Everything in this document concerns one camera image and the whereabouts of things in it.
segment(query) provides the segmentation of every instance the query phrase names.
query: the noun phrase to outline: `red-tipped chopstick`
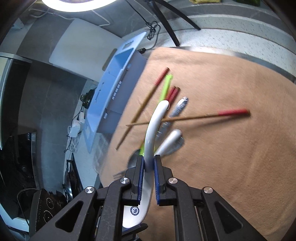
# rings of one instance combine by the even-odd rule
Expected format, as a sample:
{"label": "red-tipped chopstick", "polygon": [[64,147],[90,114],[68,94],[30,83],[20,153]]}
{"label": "red-tipped chopstick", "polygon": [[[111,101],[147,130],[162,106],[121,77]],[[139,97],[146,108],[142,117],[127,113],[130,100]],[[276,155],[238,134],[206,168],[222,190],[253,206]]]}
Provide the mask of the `red-tipped chopstick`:
{"label": "red-tipped chopstick", "polygon": [[[164,118],[161,120],[161,122],[185,121],[185,120],[211,118],[211,117],[218,117],[218,116],[230,116],[230,115],[250,115],[250,110],[248,109],[222,110],[215,113],[203,114],[203,115],[176,116],[172,118]],[[146,124],[149,124],[149,121],[139,122],[139,123],[130,123],[126,126],[138,126],[138,125],[146,125]]]}
{"label": "red-tipped chopstick", "polygon": [[170,105],[171,105],[172,103],[174,103],[174,101],[175,101],[177,95],[179,94],[179,92],[180,92],[180,88],[179,88],[179,87],[176,87],[176,88],[173,90],[173,93],[171,94],[171,96],[170,96],[169,99],[168,99],[168,102],[170,103]]}
{"label": "red-tipped chopstick", "polygon": [[173,94],[174,90],[175,90],[176,86],[172,86],[167,94],[167,96],[165,97],[165,100],[169,100],[169,98],[171,97],[171,95]]}
{"label": "red-tipped chopstick", "polygon": [[[140,106],[140,108],[138,109],[138,111],[136,112],[135,116],[133,117],[131,122],[136,122],[141,113],[143,112],[144,108],[146,107],[146,105],[148,104],[149,100],[151,99],[152,95],[154,94],[154,92],[156,91],[157,87],[159,86],[159,84],[161,83],[161,81],[164,79],[164,77],[167,75],[167,73],[169,72],[169,68],[166,67],[164,69],[164,71],[161,73],[161,75],[158,77],[158,79],[156,80],[153,88],[150,90],[149,94],[146,96],[145,100],[143,101],[143,104]],[[128,135],[128,133],[131,131],[131,126],[128,127],[126,129],[126,131],[124,132],[122,138],[120,139],[119,143],[116,146],[116,150],[120,147],[120,145],[122,144],[122,142],[125,140],[126,136]]]}

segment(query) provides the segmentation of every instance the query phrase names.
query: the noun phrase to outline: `green object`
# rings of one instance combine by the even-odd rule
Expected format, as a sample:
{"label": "green object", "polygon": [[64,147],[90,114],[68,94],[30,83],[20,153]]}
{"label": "green object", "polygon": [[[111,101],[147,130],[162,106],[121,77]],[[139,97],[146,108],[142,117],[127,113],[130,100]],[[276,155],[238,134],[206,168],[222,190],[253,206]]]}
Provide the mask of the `green object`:
{"label": "green object", "polygon": [[253,5],[256,7],[260,6],[260,0],[235,0],[236,2],[239,3],[245,3],[245,4],[249,4],[249,5]]}
{"label": "green object", "polygon": [[219,3],[222,0],[189,0],[189,1],[194,4],[201,4],[201,3]]}
{"label": "green object", "polygon": [[[171,74],[167,74],[165,76],[165,83],[164,83],[164,86],[163,86],[163,90],[161,91],[159,102],[165,100],[165,98],[166,98],[166,96],[168,94],[168,90],[170,88],[170,83],[172,82],[172,79],[173,79],[173,76]],[[141,155],[141,156],[144,155],[144,144],[145,144],[145,142],[141,145],[141,148],[140,148],[139,155]]]}
{"label": "green object", "polygon": [[145,142],[141,145],[141,148],[140,148],[140,153],[139,153],[139,155],[141,155],[141,156],[144,155],[144,144],[145,144]]}
{"label": "green object", "polygon": [[166,95],[168,93],[168,89],[170,88],[170,83],[173,79],[173,76],[171,74],[167,74],[165,77],[165,83],[163,85],[163,90],[161,92],[160,98],[159,98],[159,102],[165,100]]}

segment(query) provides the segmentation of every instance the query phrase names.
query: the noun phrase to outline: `cable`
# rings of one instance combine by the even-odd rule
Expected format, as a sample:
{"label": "cable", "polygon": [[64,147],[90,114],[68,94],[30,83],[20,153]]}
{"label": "cable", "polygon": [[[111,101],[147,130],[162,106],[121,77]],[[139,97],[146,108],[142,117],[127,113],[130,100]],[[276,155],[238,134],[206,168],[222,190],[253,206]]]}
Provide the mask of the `cable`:
{"label": "cable", "polygon": [[32,191],[33,191],[33,190],[38,191],[38,189],[36,189],[36,188],[26,188],[26,189],[20,190],[20,191],[18,192],[18,194],[17,194],[17,202],[18,202],[18,204],[19,204],[19,206],[20,206],[20,210],[22,211],[22,214],[23,214],[23,216],[24,216],[24,218],[25,218],[25,220],[26,220],[28,226],[29,226],[29,222],[28,222],[28,219],[26,218],[26,216],[25,216],[25,214],[24,214],[24,211],[22,210],[22,206],[20,205],[19,195],[20,195],[22,192],[29,191],[29,190],[32,190]]}
{"label": "cable", "polygon": [[40,12],[43,12],[43,14],[39,15],[39,16],[36,16],[36,15],[33,15],[33,14],[30,14],[31,17],[34,17],[34,18],[41,18],[43,17],[44,15],[46,15],[48,12],[49,12],[49,8],[46,10],[46,11],[43,11],[43,10],[40,10]]}
{"label": "cable", "polygon": [[92,12],[95,13],[96,15],[98,15],[100,18],[104,19],[108,23],[108,24],[99,25],[99,27],[109,26],[111,24],[106,18],[104,18],[103,16],[101,16],[100,14],[98,14],[95,10],[92,10]]}
{"label": "cable", "polygon": [[[148,36],[147,36],[148,40],[152,40],[154,38],[155,33],[156,33],[156,27],[157,26],[159,27],[157,35],[156,35],[156,41],[155,41],[154,45],[151,48],[149,48],[148,50],[153,49],[155,47],[156,43],[157,43],[157,40],[158,40],[158,35],[159,35],[160,29],[161,29],[160,25],[157,23],[157,21],[152,21],[151,23],[147,22],[146,19],[127,0],[125,0],[125,1],[145,21],[146,26],[149,28],[149,33],[148,33]],[[143,48],[143,49],[141,49],[141,52],[140,51],[139,52],[144,53],[146,50],[147,49]]]}
{"label": "cable", "polygon": [[[68,137],[69,137],[69,133],[71,130],[71,126],[68,126]],[[66,153],[67,150],[69,150],[72,153],[76,153],[78,151],[78,143],[79,143],[79,134],[81,133],[81,131],[78,133],[77,137],[70,137],[68,138],[67,141],[67,149],[64,150],[64,153]]]}
{"label": "cable", "polygon": [[33,17],[33,18],[40,18],[40,17],[43,17],[44,15],[46,15],[47,13],[49,13],[49,14],[52,14],[54,16],[59,16],[59,17],[61,17],[63,19],[67,19],[67,20],[76,19],[76,18],[66,18],[66,17],[64,17],[62,15],[59,15],[59,14],[56,14],[54,12],[49,12],[49,10],[50,10],[50,8],[48,8],[48,10],[46,10],[46,11],[45,10],[41,10],[41,9],[36,9],[36,8],[30,8],[29,9],[29,11],[38,11],[38,12],[43,12],[44,13],[44,14],[41,14],[40,16],[36,16],[36,15],[30,14],[30,16]]}
{"label": "cable", "polygon": [[147,8],[145,8],[142,4],[140,4],[139,2],[137,2],[136,0],[133,0],[134,2],[136,2],[137,4],[139,4],[142,8],[144,8],[148,13],[150,13],[156,20],[158,20],[150,11],[147,10]]}
{"label": "cable", "polygon": [[[80,108],[78,114],[75,115],[75,116],[73,117],[71,124],[73,123],[73,120],[75,120],[75,118],[77,118],[77,116],[78,116],[78,115],[80,114],[80,112],[82,112],[82,111],[84,111],[84,107],[83,107],[83,106],[81,106],[81,108]],[[66,153],[66,151],[68,151],[68,150],[69,150],[70,152],[72,152],[72,153],[76,153],[77,150],[78,150],[79,136],[77,136],[77,137],[70,137],[70,136],[69,136],[69,133],[70,133],[71,127],[72,127],[72,126],[68,126],[68,129],[67,129],[67,130],[68,130],[68,135],[67,135],[67,137],[68,137],[68,141],[67,141],[67,145],[66,145],[67,149],[64,150],[64,153]]]}

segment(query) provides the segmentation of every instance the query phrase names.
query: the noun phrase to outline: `spoon logo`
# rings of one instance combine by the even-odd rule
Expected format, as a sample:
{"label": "spoon logo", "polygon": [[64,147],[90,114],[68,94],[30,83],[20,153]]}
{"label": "spoon logo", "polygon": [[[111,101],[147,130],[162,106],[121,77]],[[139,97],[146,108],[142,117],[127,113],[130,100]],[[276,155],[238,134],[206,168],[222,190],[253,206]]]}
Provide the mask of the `spoon logo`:
{"label": "spoon logo", "polygon": [[131,207],[131,214],[132,215],[138,215],[139,214],[139,212],[140,212],[140,210],[139,210],[139,208],[138,207],[135,207],[135,206],[132,206]]}

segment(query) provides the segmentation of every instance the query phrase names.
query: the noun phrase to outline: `black cable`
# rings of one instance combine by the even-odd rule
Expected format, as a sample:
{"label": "black cable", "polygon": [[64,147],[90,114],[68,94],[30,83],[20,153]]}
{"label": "black cable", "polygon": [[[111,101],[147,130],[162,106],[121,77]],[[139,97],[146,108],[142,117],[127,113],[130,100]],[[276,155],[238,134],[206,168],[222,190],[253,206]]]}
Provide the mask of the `black cable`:
{"label": "black cable", "polygon": [[73,120],[74,120],[75,118],[77,118],[77,116],[80,114],[80,112],[82,111],[82,108],[83,108],[83,106],[81,106],[81,108],[80,108],[78,114],[74,116],[74,118],[72,119],[72,122],[73,122]]}
{"label": "black cable", "polygon": [[153,49],[155,47],[156,43],[157,43],[157,40],[158,40],[158,35],[159,35],[159,32],[160,32],[160,25],[157,23],[157,21],[152,21],[151,23],[147,22],[146,19],[127,0],[125,0],[125,1],[145,21],[146,26],[149,28],[149,33],[148,33],[148,36],[147,36],[147,39],[148,40],[152,40],[154,38],[155,33],[156,33],[156,27],[157,26],[159,27],[158,32],[157,32],[157,35],[156,35],[156,41],[155,41],[154,45],[151,48],[149,48],[149,49],[145,49],[145,51],[146,50]]}
{"label": "black cable", "polygon": [[[193,28],[177,29],[177,30],[173,30],[173,32],[178,32],[178,31],[183,31],[183,30],[193,30]],[[139,51],[140,54],[143,54],[143,53],[145,53],[146,50],[151,50],[151,49],[153,49],[154,47],[155,47],[155,45],[152,46],[152,47],[149,48],[149,49],[142,48],[142,49],[139,49],[138,51]]]}
{"label": "black cable", "polygon": [[71,142],[72,142],[72,137],[71,137],[71,139],[70,139],[70,142],[69,142],[69,145],[68,145],[67,149],[64,150],[64,153],[66,153],[67,150],[70,150]]}
{"label": "black cable", "polygon": [[80,101],[82,101],[82,102],[83,102],[83,100],[82,100],[81,98],[82,98],[82,97],[84,97],[84,96],[86,96],[86,95],[87,95],[87,93],[86,93],[85,95],[81,95],[81,96],[80,96],[80,98],[79,98],[79,99],[80,99]]}
{"label": "black cable", "polygon": [[25,214],[24,214],[24,212],[23,212],[23,210],[22,210],[22,206],[20,205],[19,195],[20,195],[22,192],[29,191],[29,190],[32,190],[32,191],[33,191],[33,190],[34,190],[34,191],[38,191],[38,189],[36,189],[36,188],[26,188],[26,189],[20,190],[20,191],[18,192],[18,194],[17,194],[17,202],[18,202],[18,204],[19,204],[19,206],[20,206],[20,210],[22,211],[22,214],[23,214],[23,216],[24,216],[24,218],[25,218],[25,220],[26,220],[28,226],[29,226],[29,222],[28,222],[28,219],[26,218],[26,216],[25,216]]}

